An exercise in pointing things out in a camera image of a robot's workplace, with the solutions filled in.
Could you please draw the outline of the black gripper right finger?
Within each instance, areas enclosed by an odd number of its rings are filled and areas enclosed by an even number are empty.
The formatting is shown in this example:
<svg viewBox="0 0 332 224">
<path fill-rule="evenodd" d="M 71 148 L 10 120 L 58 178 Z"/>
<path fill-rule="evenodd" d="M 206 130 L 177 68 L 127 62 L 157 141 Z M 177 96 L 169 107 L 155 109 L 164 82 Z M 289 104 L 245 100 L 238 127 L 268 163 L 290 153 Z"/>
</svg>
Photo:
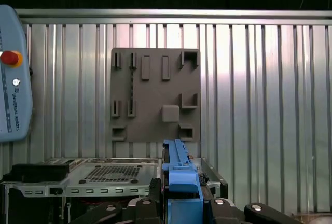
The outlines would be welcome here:
<svg viewBox="0 0 332 224">
<path fill-rule="evenodd" d="M 203 192 L 203 222 L 204 223 L 279 223 L 291 224 L 296 220 L 263 203 L 249 203 L 243 210 L 238 209 L 228 199 L 228 184 L 220 183 L 220 196 L 215 196 L 215 190 L 208 186 L 210 181 L 206 173 L 199 174 Z"/>
</svg>

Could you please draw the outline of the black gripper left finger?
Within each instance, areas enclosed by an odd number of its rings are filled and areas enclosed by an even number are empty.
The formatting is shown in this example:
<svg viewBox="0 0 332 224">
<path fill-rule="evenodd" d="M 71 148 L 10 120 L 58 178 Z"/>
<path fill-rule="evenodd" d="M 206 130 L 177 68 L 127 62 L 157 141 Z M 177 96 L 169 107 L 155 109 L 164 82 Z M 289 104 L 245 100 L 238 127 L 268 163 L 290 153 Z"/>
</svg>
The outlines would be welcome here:
<svg viewBox="0 0 332 224">
<path fill-rule="evenodd" d="M 126 207 L 120 203 L 105 202 L 70 223 L 165 223 L 162 180 L 153 178 L 148 196 L 134 198 Z"/>
</svg>

